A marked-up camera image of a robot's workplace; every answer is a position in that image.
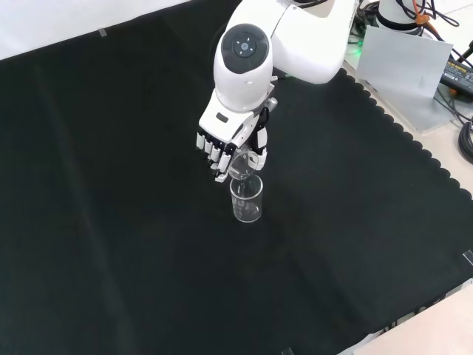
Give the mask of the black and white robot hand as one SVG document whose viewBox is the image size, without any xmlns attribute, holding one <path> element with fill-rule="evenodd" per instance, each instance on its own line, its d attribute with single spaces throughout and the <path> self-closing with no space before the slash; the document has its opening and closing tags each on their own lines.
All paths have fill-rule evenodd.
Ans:
<svg viewBox="0 0 473 355">
<path fill-rule="evenodd" d="M 199 121 L 196 147 L 206 154 L 216 182 L 228 176 L 244 180 L 263 169 L 268 155 L 266 126 L 278 101 L 268 95 L 254 111 L 234 112 L 212 92 Z"/>
</svg>

